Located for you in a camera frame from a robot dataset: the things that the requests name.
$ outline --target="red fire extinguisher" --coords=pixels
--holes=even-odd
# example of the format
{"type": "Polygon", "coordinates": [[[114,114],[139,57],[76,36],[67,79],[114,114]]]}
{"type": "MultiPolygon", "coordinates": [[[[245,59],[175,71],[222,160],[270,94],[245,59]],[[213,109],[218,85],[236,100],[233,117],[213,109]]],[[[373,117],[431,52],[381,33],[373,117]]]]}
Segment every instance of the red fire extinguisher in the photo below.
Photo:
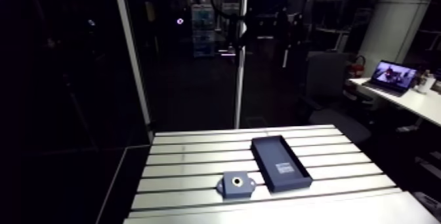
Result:
{"type": "Polygon", "coordinates": [[[355,63],[350,65],[349,74],[351,78],[360,78],[364,73],[364,65],[366,64],[366,58],[362,55],[358,55],[355,58],[355,63]]]}

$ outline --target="black tray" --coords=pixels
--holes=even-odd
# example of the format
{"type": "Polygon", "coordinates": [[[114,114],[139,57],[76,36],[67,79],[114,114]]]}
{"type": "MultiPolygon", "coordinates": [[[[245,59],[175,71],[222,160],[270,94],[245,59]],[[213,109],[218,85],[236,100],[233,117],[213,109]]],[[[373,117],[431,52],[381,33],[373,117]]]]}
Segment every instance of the black tray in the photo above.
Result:
{"type": "Polygon", "coordinates": [[[282,136],[254,138],[251,151],[271,192],[311,185],[311,176],[282,136]]]}

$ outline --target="pillar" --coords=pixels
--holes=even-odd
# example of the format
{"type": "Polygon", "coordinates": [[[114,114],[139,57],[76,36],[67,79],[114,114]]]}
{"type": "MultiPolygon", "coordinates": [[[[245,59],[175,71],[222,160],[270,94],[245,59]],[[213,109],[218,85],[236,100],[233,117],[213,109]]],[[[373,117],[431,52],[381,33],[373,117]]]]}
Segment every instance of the pillar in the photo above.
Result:
{"type": "Polygon", "coordinates": [[[365,77],[380,60],[401,63],[431,0],[378,0],[359,54],[366,57],[365,77]]]}

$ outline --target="laptop screen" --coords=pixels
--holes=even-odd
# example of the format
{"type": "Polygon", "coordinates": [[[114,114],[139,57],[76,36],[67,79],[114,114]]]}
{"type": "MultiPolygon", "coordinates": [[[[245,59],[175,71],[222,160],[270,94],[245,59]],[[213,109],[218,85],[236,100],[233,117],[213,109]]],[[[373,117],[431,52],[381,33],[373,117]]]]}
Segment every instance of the laptop screen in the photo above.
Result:
{"type": "Polygon", "coordinates": [[[407,89],[416,73],[417,70],[381,61],[377,65],[372,79],[407,89]]]}

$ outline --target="office chair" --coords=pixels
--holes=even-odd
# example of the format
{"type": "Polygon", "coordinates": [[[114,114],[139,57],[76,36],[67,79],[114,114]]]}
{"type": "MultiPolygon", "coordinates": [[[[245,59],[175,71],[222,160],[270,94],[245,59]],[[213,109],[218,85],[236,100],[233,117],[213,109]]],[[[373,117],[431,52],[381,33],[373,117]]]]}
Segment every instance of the office chair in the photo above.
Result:
{"type": "Polygon", "coordinates": [[[353,89],[348,91],[355,101],[343,95],[349,57],[344,53],[322,53],[307,58],[304,93],[297,113],[305,123],[333,124],[353,143],[360,144],[371,137],[371,132],[347,113],[350,108],[363,108],[363,101],[372,98],[353,89]]]}

